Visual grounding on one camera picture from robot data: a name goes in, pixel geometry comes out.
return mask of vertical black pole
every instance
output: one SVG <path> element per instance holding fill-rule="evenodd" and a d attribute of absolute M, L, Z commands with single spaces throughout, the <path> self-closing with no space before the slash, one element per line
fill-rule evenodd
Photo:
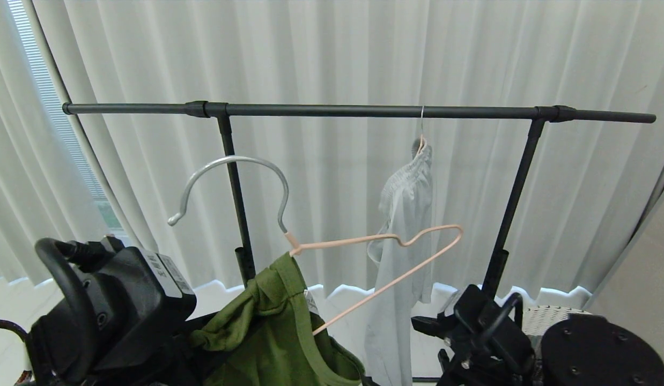
<path fill-rule="evenodd" d="M 232 124 L 226 109 L 221 108 L 217 114 L 217 124 L 220 127 L 222 136 L 222 147 L 225 149 L 225 155 L 234 155 L 234 142 L 232 141 Z M 244 196 L 241 194 L 241 183 L 239 182 L 239 171 L 237 163 L 227 164 L 227 172 L 230 175 L 230 185 L 232 186 L 232 197 L 234 198 L 234 208 L 237 211 L 237 222 L 239 223 L 239 234 L 241 234 L 241 244 L 243 247 L 236 248 L 234 254 L 237 256 L 239 271 L 244 285 L 249 279 L 256 277 L 256 266 L 253 262 L 253 252 L 251 250 L 251 237 L 248 235 L 248 225 L 246 223 L 246 210 L 244 209 Z"/>
<path fill-rule="evenodd" d="M 515 180 L 513 181 L 511 196 L 508 198 L 508 204 L 506 204 L 504 219 L 501 220 L 499 235 L 497 235 L 497 240 L 494 243 L 492 257 L 489 259 L 487 273 L 482 283 L 482 292 L 490 298 L 494 298 L 496 295 L 501 276 L 504 274 L 504 268 L 508 259 L 508 251 L 504 249 L 504 244 L 506 244 L 506 237 L 508 237 L 508 231 L 511 229 L 513 215 L 515 214 L 516 207 L 518 207 L 518 200 L 520 200 L 520 194 L 523 192 L 525 178 L 527 178 L 530 165 L 533 163 L 537 142 L 540 140 L 545 122 L 546 120 L 544 119 L 533 120 L 528 131 L 528 142 L 525 143 L 525 150 L 523 150 L 523 157 L 520 159 L 518 173 L 516 173 Z"/>

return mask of white floor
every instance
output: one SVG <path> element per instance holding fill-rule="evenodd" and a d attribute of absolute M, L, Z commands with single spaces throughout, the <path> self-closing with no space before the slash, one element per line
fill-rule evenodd
<path fill-rule="evenodd" d="M 192 317 L 219 310 L 241 292 L 242 288 L 239 286 L 225 289 L 218 281 L 197 288 L 199 301 Z M 514 290 L 523 292 L 519 288 L 514 288 Z M 453 291 L 454 289 L 449 286 L 435 285 L 432 292 L 432 303 L 430 305 L 418 303 L 413 309 L 413 315 L 436 315 Z M 334 317 L 340 310 L 356 303 L 369 293 L 350 286 L 341 286 L 328 298 L 325 298 L 322 286 L 313 286 L 311 292 L 321 316 L 325 320 Z M 589 299 L 589 293 L 582 288 L 576 288 L 570 294 L 543 290 L 536 301 L 527 296 L 523 297 L 526 298 L 527 306 L 555 305 L 580 308 Z M 31 324 L 40 315 L 51 310 L 60 301 L 60 298 L 62 298 L 60 289 L 52 281 L 46 281 L 35 287 L 28 280 L 9 284 L 0 279 L 0 318 L 16 322 L 29 331 Z M 330 327 L 330 334 L 362 361 L 364 360 L 364 328 L 360 326 L 366 325 L 368 317 L 368 312 L 364 312 L 364 308 L 359 308 L 358 311 Z M 414 331 L 411 335 L 413 376 L 438 376 L 440 370 L 437 352 L 442 347 L 441 340 Z M 0 385 L 12 385 L 20 375 L 23 363 L 23 349 L 19 339 L 11 332 L 0 330 Z"/>

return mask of round black disc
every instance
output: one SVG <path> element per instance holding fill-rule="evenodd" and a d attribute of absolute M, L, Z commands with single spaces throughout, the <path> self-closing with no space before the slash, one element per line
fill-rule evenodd
<path fill-rule="evenodd" d="M 551 326 L 542 337 L 541 356 L 545 385 L 664 385 L 656 351 L 602 317 L 573 317 Z"/>

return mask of green shirt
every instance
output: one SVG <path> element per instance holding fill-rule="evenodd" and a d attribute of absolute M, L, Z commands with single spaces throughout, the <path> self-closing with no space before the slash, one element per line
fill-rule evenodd
<path fill-rule="evenodd" d="M 202 330 L 192 332 L 193 347 L 231 351 L 204 386 L 360 384 L 361 362 L 326 330 L 313 337 L 324 322 L 308 311 L 305 289 L 296 261 L 284 254 Z"/>

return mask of white garment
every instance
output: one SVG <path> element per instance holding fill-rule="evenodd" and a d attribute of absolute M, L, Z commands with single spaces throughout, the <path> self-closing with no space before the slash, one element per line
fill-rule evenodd
<path fill-rule="evenodd" d="M 378 234 L 393 233 L 410 240 L 428 228 L 432 220 L 432 148 L 426 146 L 409 164 L 389 178 L 379 209 L 386 222 Z M 432 256 L 432 235 L 423 235 L 410 247 L 395 240 L 378 240 L 368 245 L 368 256 L 379 266 L 375 288 L 381 288 Z M 399 281 L 373 301 L 366 328 L 366 373 L 381 386 L 410 385 L 411 308 L 416 301 L 430 302 L 432 264 Z"/>

